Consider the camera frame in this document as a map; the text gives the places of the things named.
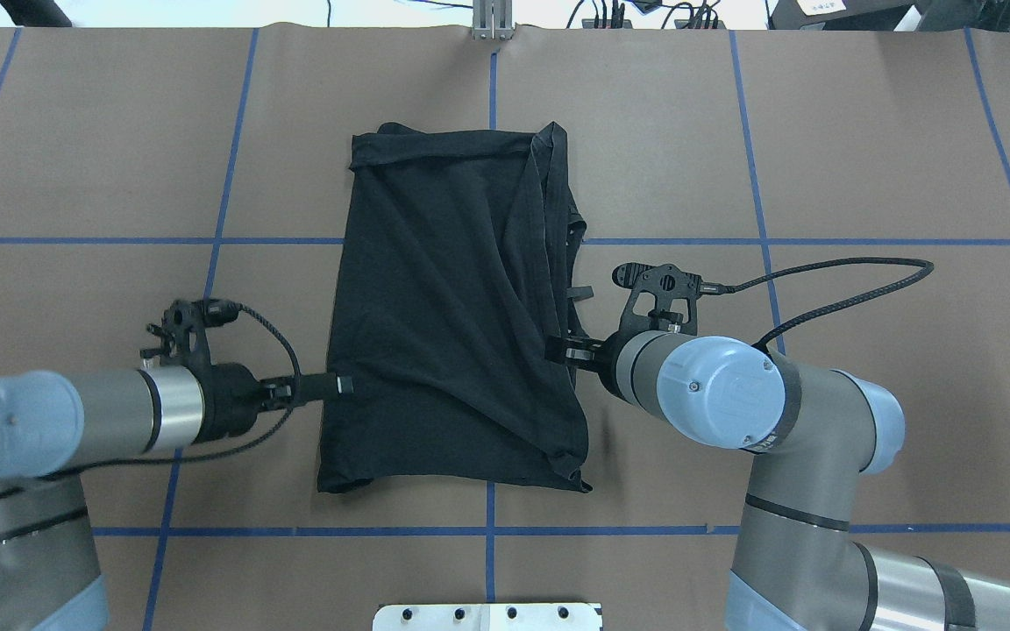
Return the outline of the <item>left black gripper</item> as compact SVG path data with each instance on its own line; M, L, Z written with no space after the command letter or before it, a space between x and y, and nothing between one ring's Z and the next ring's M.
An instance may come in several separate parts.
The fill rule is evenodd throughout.
M146 330L157 338L141 351L152 390L152 443L211 443L252 430L258 415L354 395L348 375L304 374L256 379L238 363L213 362L207 331L238 319L237 304L176 300Z

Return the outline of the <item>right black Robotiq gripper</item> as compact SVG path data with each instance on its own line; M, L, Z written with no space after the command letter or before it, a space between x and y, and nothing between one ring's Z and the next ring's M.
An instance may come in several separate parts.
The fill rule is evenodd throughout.
M630 340L646 332L697 336L698 300L702 296L725 295L725 288L671 262L624 262L613 269L612 281L629 290L615 332L604 339L548 337L545 358L569 369L594 372L600 375L607 391L628 400L634 394L632 379L618 376L617 365Z

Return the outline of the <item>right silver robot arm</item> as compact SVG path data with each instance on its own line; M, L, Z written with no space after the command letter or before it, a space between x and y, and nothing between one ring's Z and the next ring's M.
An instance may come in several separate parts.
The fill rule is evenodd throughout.
M754 344L698 335L702 296L850 265L913 274L795 316ZM614 334L546 340L551 362L597 374L610 394L686 438L753 456L729 570L729 630L1010 630L1010 584L850 535L858 480L885 471L905 443L897 399L770 348L794 327L910 287L933 269L910 257L846 257L729 285L673 264L626 262L612 274L630 292Z

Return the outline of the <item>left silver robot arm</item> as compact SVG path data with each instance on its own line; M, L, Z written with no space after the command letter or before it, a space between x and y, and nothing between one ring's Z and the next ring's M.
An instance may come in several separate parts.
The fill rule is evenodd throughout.
M214 363L208 330L241 315L263 323L239 302L177 300L148 324L158 344L138 369L0 377L0 630L109 626L84 472L179 464L177 449L247 434L261 413L352 395L348 375L304 374L271 323L288 375Z

